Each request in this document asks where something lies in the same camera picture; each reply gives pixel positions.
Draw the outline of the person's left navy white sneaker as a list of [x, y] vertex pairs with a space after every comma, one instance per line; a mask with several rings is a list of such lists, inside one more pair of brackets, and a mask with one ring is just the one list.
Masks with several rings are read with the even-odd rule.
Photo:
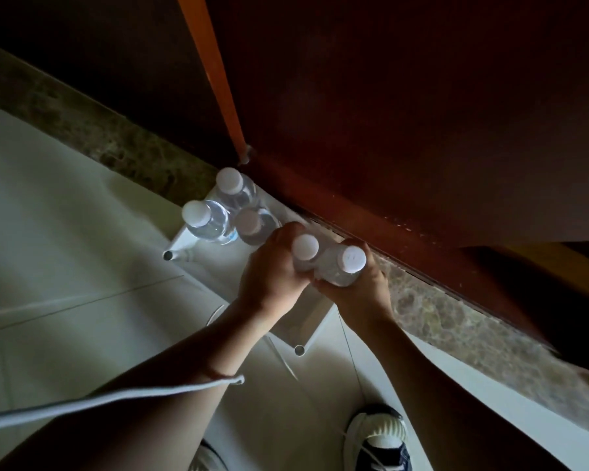
[[228, 467], [209, 443], [202, 440], [188, 471], [228, 471]]

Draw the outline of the dark brown wooden door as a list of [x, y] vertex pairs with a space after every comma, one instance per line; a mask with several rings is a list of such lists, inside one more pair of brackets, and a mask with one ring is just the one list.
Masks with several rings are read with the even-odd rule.
[[589, 352], [589, 299], [491, 250], [589, 241], [589, 0], [206, 5], [257, 180]]

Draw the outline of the person's left forearm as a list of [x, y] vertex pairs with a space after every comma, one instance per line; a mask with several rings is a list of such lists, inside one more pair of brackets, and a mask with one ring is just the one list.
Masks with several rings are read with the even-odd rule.
[[[231, 379], [292, 305], [238, 298], [211, 325], [101, 391], [168, 391]], [[56, 418], [1, 459], [0, 471], [188, 471], [227, 388], [122, 399]]]

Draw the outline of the person's navy white sneaker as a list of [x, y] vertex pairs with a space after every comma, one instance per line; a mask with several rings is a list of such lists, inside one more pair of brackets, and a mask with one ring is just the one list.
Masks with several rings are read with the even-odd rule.
[[344, 471], [413, 471], [402, 415], [386, 404], [358, 410], [344, 433]]
[[228, 467], [209, 443], [202, 440], [188, 471], [228, 471]]

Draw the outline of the person's right navy white sneaker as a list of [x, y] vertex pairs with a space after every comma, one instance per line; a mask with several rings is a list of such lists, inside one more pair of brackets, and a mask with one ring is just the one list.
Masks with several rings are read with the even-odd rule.
[[402, 415], [386, 404], [358, 410], [344, 433], [344, 471], [413, 471]]

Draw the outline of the person's right hand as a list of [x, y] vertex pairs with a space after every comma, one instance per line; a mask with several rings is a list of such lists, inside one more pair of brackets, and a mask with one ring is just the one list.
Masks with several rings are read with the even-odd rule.
[[314, 287], [334, 302], [346, 325], [358, 335], [380, 324], [395, 324], [388, 280], [360, 273], [350, 286], [341, 288], [313, 277]]

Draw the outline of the white metal shelf rack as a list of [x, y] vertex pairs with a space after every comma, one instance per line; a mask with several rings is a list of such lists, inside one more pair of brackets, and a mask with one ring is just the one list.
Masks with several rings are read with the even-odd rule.
[[[163, 260], [174, 262], [197, 285], [229, 303], [237, 296], [243, 270], [255, 249], [240, 239], [226, 245], [207, 242], [183, 225], [163, 251]], [[309, 355], [335, 309], [328, 298], [309, 285], [294, 307], [272, 327], [269, 336], [291, 348], [298, 357]]]

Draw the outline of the orange wooden door edge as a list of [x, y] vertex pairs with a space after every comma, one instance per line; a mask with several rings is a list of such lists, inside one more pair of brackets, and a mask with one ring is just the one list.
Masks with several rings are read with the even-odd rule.
[[225, 66], [220, 53], [205, 0], [177, 0], [189, 29], [206, 77], [226, 126], [228, 136], [236, 150], [238, 163], [249, 162], [249, 146], [245, 141], [235, 102], [228, 84]]

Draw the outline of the clear white-capped water bottle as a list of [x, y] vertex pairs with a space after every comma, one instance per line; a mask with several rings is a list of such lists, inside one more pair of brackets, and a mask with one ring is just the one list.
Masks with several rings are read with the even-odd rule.
[[291, 254], [295, 271], [307, 272], [314, 270], [320, 254], [320, 243], [314, 235], [299, 235], [293, 240]]
[[215, 180], [215, 199], [231, 214], [259, 205], [254, 181], [233, 167], [221, 169]]
[[367, 255], [362, 248], [354, 245], [332, 245], [316, 261], [314, 278], [344, 288], [355, 282], [366, 264]]
[[233, 219], [239, 238], [246, 245], [260, 247], [282, 224], [263, 206], [243, 208]]
[[189, 231], [198, 239], [226, 245], [239, 237], [231, 214], [213, 200], [191, 200], [184, 204], [181, 216]]

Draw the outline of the person's left hand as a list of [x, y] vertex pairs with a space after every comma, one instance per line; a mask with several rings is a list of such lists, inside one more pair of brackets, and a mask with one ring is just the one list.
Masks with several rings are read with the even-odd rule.
[[275, 324], [294, 307], [312, 279], [311, 271], [295, 271], [291, 251], [270, 247], [269, 237], [250, 255], [238, 299], [263, 322]]

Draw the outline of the person's right forearm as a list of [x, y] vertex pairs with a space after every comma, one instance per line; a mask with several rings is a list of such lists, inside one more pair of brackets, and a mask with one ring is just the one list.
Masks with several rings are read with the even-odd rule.
[[569, 471], [440, 371], [388, 309], [338, 309], [380, 362], [434, 471]]

